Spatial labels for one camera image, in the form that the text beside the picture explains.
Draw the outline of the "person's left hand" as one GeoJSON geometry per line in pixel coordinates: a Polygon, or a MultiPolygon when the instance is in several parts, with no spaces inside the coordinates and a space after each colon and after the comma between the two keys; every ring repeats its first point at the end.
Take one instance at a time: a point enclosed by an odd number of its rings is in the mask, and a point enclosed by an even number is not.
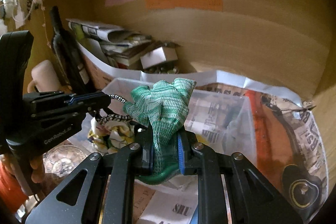
{"type": "MultiPolygon", "coordinates": [[[[5,169],[14,176],[14,165],[11,163],[9,154],[1,155],[1,163],[5,169]]],[[[30,160],[31,168],[33,169],[31,179],[34,183],[41,183],[45,177],[45,166],[43,164],[43,157],[37,156],[30,160]]]]}

